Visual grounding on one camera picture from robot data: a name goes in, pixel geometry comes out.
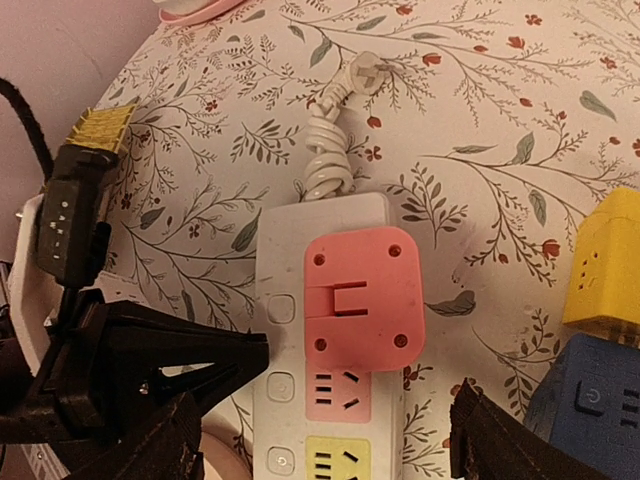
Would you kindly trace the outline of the yellow cube socket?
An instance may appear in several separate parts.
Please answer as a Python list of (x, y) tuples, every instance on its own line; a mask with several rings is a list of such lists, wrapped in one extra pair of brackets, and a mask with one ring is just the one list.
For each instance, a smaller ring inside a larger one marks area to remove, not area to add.
[(639, 346), (639, 192), (613, 190), (579, 226), (562, 324)]

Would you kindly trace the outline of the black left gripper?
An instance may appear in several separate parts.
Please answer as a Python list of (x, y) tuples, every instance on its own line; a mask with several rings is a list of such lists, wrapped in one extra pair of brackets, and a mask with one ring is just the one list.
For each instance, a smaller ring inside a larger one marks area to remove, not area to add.
[(45, 328), (50, 341), (26, 391), (1, 413), (7, 443), (111, 445), (136, 400), (190, 394), (206, 414), (269, 365), (263, 333), (189, 322), (133, 302), (84, 299)]

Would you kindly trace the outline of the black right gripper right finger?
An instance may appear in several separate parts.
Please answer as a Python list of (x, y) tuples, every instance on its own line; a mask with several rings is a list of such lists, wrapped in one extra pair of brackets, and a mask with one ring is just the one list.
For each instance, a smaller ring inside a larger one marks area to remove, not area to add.
[(580, 377), (545, 377), (522, 421), (465, 378), (450, 407), (450, 470), (464, 479), (618, 479), (610, 398), (587, 406)]

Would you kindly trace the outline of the white power strip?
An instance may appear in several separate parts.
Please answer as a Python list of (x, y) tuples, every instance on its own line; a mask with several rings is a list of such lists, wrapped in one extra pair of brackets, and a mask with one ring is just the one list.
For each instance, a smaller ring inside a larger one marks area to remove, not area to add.
[(381, 193), (263, 213), (251, 329), (267, 335), (270, 360), (253, 383), (254, 478), (401, 478), (401, 372), (315, 370), (304, 351), (307, 246), (326, 234), (392, 222), (390, 203)]

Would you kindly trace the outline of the pink plug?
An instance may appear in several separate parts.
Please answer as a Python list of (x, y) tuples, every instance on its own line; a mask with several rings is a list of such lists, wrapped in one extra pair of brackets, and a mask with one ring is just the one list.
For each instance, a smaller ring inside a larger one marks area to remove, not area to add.
[(393, 226), (321, 236), (304, 257), (305, 354), (320, 368), (396, 371), (426, 343), (420, 252)]

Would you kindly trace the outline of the dark blue plug adapter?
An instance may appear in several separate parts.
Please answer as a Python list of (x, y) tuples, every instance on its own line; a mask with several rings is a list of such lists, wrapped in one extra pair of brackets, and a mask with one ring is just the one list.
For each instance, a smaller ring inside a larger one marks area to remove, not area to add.
[(572, 336), (534, 391), (523, 424), (611, 479), (637, 479), (639, 351)]

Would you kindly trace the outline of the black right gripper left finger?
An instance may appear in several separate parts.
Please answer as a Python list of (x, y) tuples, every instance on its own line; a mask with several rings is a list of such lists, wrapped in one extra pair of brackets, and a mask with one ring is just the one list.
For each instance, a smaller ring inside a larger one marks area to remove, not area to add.
[(201, 415), (189, 393), (175, 396), (116, 447), (83, 466), (81, 479), (202, 479)]

